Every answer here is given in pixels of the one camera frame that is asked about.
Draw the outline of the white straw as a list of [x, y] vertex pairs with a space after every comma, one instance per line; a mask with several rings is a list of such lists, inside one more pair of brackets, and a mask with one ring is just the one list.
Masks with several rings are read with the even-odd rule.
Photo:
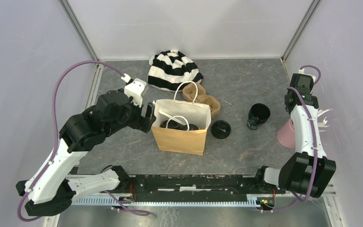
[[164, 115], [164, 116], [166, 116], [166, 117], [168, 117], [169, 119], [171, 119], [171, 120], [173, 120], [173, 121], [175, 121], [175, 122], [183, 125], [183, 126], [188, 124], [187, 119], [184, 118], [183, 116], [173, 116], [173, 115], [170, 115], [170, 114], [164, 112], [163, 110], [160, 110], [159, 113], [162, 114], [162, 115]]

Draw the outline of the brown paper bag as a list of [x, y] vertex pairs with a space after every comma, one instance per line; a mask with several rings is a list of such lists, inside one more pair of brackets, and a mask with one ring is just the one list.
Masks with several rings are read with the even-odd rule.
[[[193, 81], [185, 81], [182, 84], [189, 83], [193, 83], [197, 88]], [[175, 96], [173, 99], [158, 99], [154, 102], [156, 120], [152, 124], [151, 131], [160, 150], [203, 155], [207, 130], [211, 124], [211, 113], [208, 105], [195, 102], [197, 96], [196, 91], [192, 102], [178, 101]], [[189, 131], [188, 124], [181, 125], [179, 130], [161, 128], [160, 125], [163, 121], [171, 119], [160, 114], [160, 110], [173, 116], [183, 116], [187, 119], [188, 124], [198, 126], [199, 130]]]

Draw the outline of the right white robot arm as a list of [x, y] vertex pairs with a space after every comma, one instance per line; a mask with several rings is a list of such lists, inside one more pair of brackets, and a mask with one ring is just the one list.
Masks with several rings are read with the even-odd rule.
[[280, 168], [262, 166], [258, 169], [254, 187], [260, 193], [273, 186], [302, 194], [306, 198], [320, 197], [336, 171], [336, 163], [328, 159], [318, 126], [319, 103], [312, 95], [313, 75], [302, 72], [292, 75], [285, 95], [285, 108], [294, 127], [295, 153]]

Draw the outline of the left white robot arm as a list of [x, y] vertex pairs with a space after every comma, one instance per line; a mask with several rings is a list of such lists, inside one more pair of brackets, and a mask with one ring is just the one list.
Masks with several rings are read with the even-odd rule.
[[142, 106], [119, 89], [100, 95], [95, 105], [70, 117], [59, 132], [57, 147], [38, 172], [16, 184], [22, 198], [18, 209], [26, 210], [26, 220], [58, 215], [73, 202], [95, 193], [127, 191], [131, 181], [121, 166], [79, 179], [68, 179], [67, 175], [96, 145], [123, 128], [149, 132], [156, 120], [154, 109], [155, 105], [148, 103], [142, 116]]

